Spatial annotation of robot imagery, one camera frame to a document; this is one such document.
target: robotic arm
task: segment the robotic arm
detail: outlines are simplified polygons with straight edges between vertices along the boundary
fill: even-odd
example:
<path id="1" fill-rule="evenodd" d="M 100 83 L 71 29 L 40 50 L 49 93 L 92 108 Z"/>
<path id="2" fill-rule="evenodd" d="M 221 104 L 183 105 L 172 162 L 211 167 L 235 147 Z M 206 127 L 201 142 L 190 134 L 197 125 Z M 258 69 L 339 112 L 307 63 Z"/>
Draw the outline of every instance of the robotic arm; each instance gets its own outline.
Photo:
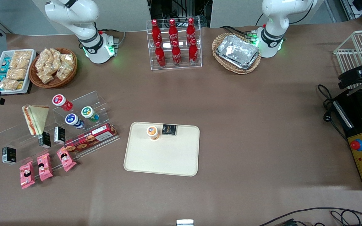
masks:
<path id="1" fill-rule="evenodd" d="M 94 1 L 51 0 L 46 2 L 45 10 L 50 20 L 75 33 L 93 63 L 104 63 L 115 56 L 114 38 L 99 33 L 94 25 L 99 17 L 99 7 Z"/>
<path id="2" fill-rule="evenodd" d="M 317 0 L 263 0 L 262 11 L 268 21 L 265 27 L 257 30 L 261 56 L 269 58 L 276 55 L 290 23 L 287 15 L 308 11 L 316 2 Z"/>

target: white wall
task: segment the white wall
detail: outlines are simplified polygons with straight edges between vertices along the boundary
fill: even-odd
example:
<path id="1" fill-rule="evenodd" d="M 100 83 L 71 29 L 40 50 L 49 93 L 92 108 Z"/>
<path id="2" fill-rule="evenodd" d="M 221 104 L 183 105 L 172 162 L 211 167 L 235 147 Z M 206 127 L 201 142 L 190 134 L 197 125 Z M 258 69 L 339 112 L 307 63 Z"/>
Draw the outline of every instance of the white wall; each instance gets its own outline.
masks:
<path id="1" fill-rule="evenodd" d="M 46 16 L 44 5 L 47 0 L 33 0 Z M 146 30 L 146 20 L 150 20 L 147 0 L 93 0 L 99 7 L 98 29 L 119 31 Z M 70 30 L 50 21 L 60 34 L 70 34 Z"/>
<path id="2" fill-rule="evenodd" d="M 308 24 L 322 3 L 323 0 L 318 0 L 308 16 L 297 24 Z M 290 15 L 288 18 L 290 22 L 294 22 L 301 19 L 305 13 Z M 261 14 L 262 0 L 213 0 L 210 27 L 255 25 Z M 258 26 L 263 25 L 266 21 L 267 17 L 262 16 Z"/>

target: table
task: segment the table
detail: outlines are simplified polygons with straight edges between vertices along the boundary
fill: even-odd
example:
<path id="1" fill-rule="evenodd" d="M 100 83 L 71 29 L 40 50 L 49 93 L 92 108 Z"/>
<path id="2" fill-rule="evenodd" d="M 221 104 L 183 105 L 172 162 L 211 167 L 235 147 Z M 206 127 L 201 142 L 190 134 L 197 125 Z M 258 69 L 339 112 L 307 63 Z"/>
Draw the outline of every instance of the table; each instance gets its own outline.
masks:
<path id="1" fill-rule="evenodd" d="M 211 54 L 222 29 L 203 29 L 202 68 L 152 72 L 145 32 L 127 34 L 118 57 L 96 65 L 74 35 L 8 35 L 9 49 L 66 47 L 78 56 L 75 79 L 62 89 L 33 87 L 7 96 L 0 131 L 23 121 L 24 104 L 51 104 L 97 90 L 120 140 L 81 159 L 69 172 L 20 189 L 19 171 L 1 164 L 0 225 L 259 225 L 316 206 L 362 211 L 362 185 L 345 141 L 323 121 L 322 83 L 337 95 L 332 51 L 362 19 L 290 26 L 279 53 L 248 75 L 225 70 Z M 123 168 L 135 121 L 200 128 L 194 177 L 127 172 Z M 327 211 L 293 215 L 331 224 Z"/>

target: emergency stop button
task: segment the emergency stop button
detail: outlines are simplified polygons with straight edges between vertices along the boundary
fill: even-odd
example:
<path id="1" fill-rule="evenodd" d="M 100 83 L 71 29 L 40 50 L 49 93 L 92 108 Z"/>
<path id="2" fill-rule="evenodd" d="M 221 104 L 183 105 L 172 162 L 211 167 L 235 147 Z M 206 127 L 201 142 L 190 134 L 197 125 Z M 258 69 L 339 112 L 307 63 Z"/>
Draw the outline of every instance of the emergency stop button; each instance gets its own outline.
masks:
<path id="1" fill-rule="evenodd" d="M 354 150 L 362 151 L 362 140 L 356 139 L 350 142 L 350 147 Z"/>

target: red glass bottle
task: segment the red glass bottle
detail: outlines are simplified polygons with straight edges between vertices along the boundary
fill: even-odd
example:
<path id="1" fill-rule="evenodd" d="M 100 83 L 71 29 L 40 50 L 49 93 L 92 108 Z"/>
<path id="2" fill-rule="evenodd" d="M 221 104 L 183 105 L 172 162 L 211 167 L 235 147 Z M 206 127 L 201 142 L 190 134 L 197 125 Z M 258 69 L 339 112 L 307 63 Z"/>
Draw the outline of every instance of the red glass bottle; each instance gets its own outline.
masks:
<path id="1" fill-rule="evenodd" d="M 173 63 L 175 67 L 181 66 L 181 50 L 180 47 L 178 47 L 178 40 L 174 40 L 171 42 L 173 45 L 173 49 L 171 50 L 173 54 Z"/>
<path id="2" fill-rule="evenodd" d="M 189 46 L 189 64 L 196 65 L 198 62 L 198 47 L 196 46 L 196 39 L 191 40 Z"/>
<path id="3" fill-rule="evenodd" d="M 175 27 L 175 20 L 170 19 L 170 29 L 168 30 L 168 35 L 170 36 L 170 43 L 173 46 L 175 41 L 177 41 L 178 46 L 178 30 Z"/>
<path id="4" fill-rule="evenodd" d="M 153 41 L 154 43 L 162 43 L 162 40 L 161 40 L 161 31 L 160 31 L 160 28 L 157 26 L 157 20 L 156 19 L 153 19 L 152 20 L 152 37 L 153 37 Z"/>
<path id="5" fill-rule="evenodd" d="M 164 51 L 161 48 L 161 44 L 159 42 L 156 42 L 155 46 L 156 46 L 155 55 L 156 55 L 158 67 L 163 68 L 166 66 L 166 59 L 164 57 Z"/>
<path id="6" fill-rule="evenodd" d="M 188 19 L 188 27 L 187 27 L 187 46 L 190 45 L 191 40 L 195 39 L 195 27 L 194 27 L 194 19 Z"/>

